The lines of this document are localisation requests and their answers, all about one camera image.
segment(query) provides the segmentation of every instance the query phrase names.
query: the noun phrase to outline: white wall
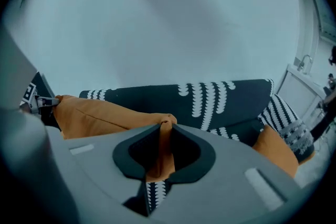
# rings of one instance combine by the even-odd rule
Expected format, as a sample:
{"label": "white wall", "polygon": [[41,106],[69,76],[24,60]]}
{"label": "white wall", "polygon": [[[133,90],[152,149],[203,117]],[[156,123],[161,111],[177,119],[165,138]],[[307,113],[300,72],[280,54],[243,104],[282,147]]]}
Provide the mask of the white wall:
{"label": "white wall", "polygon": [[330,73],[336,78],[336,66],[331,66],[328,62],[332,47],[333,45],[331,43],[320,39],[311,68],[311,75],[314,82],[323,87],[328,85],[328,75]]}
{"label": "white wall", "polygon": [[273,78],[296,55],[298,0],[26,0],[3,18],[56,94]]}

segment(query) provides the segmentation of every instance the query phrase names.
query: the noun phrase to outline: orange cushion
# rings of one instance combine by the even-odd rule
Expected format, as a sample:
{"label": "orange cushion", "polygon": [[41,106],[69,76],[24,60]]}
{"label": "orange cushion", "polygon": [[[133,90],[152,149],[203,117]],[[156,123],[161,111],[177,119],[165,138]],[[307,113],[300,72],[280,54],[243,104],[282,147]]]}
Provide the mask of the orange cushion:
{"label": "orange cushion", "polygon": [[266,125],[259,134],[253,149],[268,158],[288,175],[295,177],[299,167],[298,160],[286,142],[270,126]]}

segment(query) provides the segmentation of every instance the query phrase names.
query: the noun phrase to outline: orange blanket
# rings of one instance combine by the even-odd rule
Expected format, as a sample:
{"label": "orange blanket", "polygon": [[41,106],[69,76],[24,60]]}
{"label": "orange blanket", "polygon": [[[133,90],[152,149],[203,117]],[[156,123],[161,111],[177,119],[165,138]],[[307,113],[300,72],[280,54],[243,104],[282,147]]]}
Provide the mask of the orange blanket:
{"label": "orange blanket", "polygon": [[56,96],[60,104],[54,107],[54,116],[64,139],[123,132],[151,124],[160,124],[159,156],[156,164],[147,172],[147,182],[165,180],[175,172],[174,158],[169,141],[171,114],[141,113],[102,100],[76,98],[70,95]]}

